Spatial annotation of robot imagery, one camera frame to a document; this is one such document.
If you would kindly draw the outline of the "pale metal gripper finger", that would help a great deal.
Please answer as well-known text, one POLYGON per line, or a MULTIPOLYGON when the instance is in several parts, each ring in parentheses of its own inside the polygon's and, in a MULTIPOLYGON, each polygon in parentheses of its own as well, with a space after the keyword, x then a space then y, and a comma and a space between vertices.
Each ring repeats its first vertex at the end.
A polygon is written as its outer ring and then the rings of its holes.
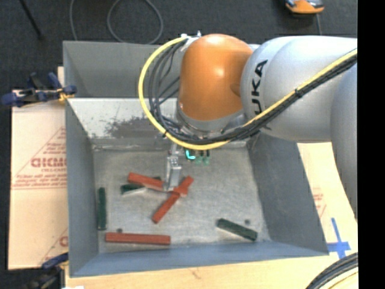
POLYGON ((169 156, 167 157, 167 162, 165 165, 165 182, 164 182, 164 190, 169 191, 171 188, 171 168, 173 166, 178 165, 178 157, 169 156))
POLYGON ((176 165, 171 168, 171 188, 176 188, 179 186, 181 173, 181 165, 176 165))

